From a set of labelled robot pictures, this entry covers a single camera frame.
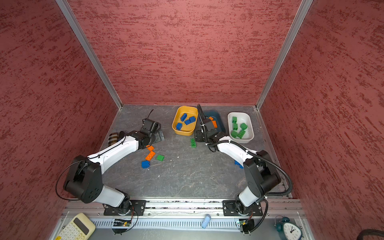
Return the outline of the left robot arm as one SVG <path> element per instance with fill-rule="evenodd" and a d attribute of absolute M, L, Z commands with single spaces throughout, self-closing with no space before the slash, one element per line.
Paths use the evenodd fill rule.
<path fill-rule="evenodd" d="M 85 204 L 101 203 L 112 208 L 118 215 L 132 211 L 130 196 L 103 183 L 103 174 L 127 155 L 151 146 L 161 124 L 148 118 L 142 120 L 138 131 L 119 132 L 117 142 L 87 157 L 77 156 L 69 166 L 63 189 Z"/>

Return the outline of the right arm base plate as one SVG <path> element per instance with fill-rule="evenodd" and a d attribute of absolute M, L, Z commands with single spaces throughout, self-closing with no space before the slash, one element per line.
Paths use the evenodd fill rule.
<path fill-rule="evenodd" d="M 240 200 L 224 200 L 223 212 L 224 216 L 236 216 L 236 217 L 261 217 L 263 210 L 260 204 L 253 203 L 252 205 L 245 207 Z"/>

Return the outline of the blue long lego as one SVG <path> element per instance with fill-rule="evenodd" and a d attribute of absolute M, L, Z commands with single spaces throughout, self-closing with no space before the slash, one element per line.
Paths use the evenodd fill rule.
<path fill-rule="evenodd" d="M 184 122 L 187 118 L 187 114 L 184 113 L 182 116 L 181 116 L 181 121 Z"/>

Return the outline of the green long lego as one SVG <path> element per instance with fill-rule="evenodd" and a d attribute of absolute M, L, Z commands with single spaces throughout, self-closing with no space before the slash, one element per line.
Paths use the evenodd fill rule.
<path fill-rule="evenodd" d="M 240 130 L 237 134 L 237 138 L 242 139 L 245 135 L 246 131 L 245 130 Z"/>

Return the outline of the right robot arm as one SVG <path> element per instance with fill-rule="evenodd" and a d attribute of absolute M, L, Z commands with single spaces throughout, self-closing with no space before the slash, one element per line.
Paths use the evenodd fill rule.
<path fill-rule="evenodd" d="M 235 208 L 241 215 L 251 211 L 251 206 L 265 199 L 267 194 L 281 183 L 281 176 L 266 151 L 256 152 L 232 141 L 220 132 L 210 118 L 199 118 L 200 137 L 212 151 L 231 157 L 244 169 L 247 186 L 236 197 Z"/>

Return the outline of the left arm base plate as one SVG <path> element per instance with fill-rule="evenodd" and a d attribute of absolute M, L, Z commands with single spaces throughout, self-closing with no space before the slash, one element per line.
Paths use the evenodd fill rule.
<path fill-rule="evenodd" d="M 146 208 L 146 200 L 126 200 L 118 207 L 105 206 L 104 216 L 128 217 L 132 214 L 142 216 Z"/>

